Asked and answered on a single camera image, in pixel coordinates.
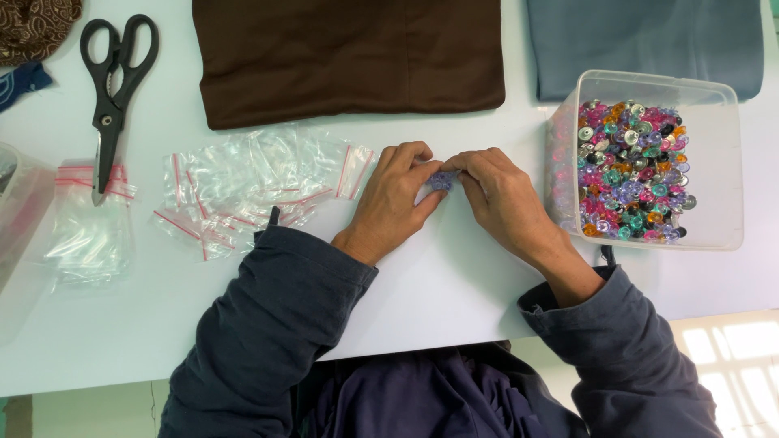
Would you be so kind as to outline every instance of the folded brown cloth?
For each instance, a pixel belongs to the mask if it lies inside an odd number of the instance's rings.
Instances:
[[[0,0],[0,65],[40,62],[81,18],[81,0]]]
[[[193,0],[211,129],[499,107],[499,0]]]

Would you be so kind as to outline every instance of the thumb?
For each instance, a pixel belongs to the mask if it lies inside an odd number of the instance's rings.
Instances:
[[[438,205],[449,194],[446,190],[436,190],[433,193],[428,194],[425,198],[419,201],[419,204],[414,208],[414,215],[424,222],[430,217],[431,214],[438,208]]]
[[[486,219],[489,209],[487,207],[487,196],[484,189],[476,181],[476,178],[470,176],[466,172],[460,172],[457,179],[463,183],[463,190],[465,190],[465,197],[468,198],[468,203],[471,204],[471,209],[474,211],[474,217],[479,224],[482,220]]]

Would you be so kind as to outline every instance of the white tabletop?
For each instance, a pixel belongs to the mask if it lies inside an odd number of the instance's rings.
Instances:
[[[160,55],[133,98],[121,140],[130,182],[143,191],[132,208],[133,274],[110,291],[52,294],[49,273],[31,263],[47,244],[50,209],[25,261],[0,294],[0,397],[170,376],[192,347],[203,311],[236,275],[239,258],[192,263],[175,242],[147,224],[162,196],[160,158],[225,135],[206,127],[190,2],[87,2],[84,17],[44,63],[56,84],[25,96],[0,115],[0,141],[52,166],[92,156],[95,95],[79,54],[81,30],[94,18],[121,30],[138,12],[159,26]],[[541,188],[546,113],[534,99],[527,10],[519,0],[504,0],[502,9],[506,102],[501,108],[465,115],[341,115],[315,123],[375,150],[425,140],[441,159],[462,150],[501,147]],[[779,307],[774,281],[779,204],[768,192],[777,184],[774,169],[779,163],[773,134],[779,51],[767,0],[763,17],[763,89],[740,107],[743,247],[734,253],[615,251],[633,281],[669,319]],[[305,230],[330,239],[353,208],[331,201]],[[574,240],[589,262],[599,263],[595,245]],[[541,276],[476,225],[459,187],[379,268],[381,274],[352,313],[341,343],[326,359],[532,335],[515,303]]]

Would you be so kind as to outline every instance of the person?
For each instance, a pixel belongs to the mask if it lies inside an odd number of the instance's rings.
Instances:
[[[580,416],[500,343],[315,363],[338,344],[375,265],[446,197],[414,205],[437,171],[461,171],[476,222],[546,278],[518,308],[576,367]],[[497,148],[443,163],[423,142],[388,147],[330,244],[272,225],[257,233],[170,388],[164,438],[721,436],[711,394],[668,323],[621,267],[584,261]]]

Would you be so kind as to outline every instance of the tiled floor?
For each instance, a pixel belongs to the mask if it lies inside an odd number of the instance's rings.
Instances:
[[[725,438],[779,438],[779,310],[681,320],[671,327],[714,394]],[[575,411],[570,391],[579,379],[573,367],[537,337],[512,344],[552,395]],[[35,394],[33,438],[156,436],[166,398],[166,380]]]

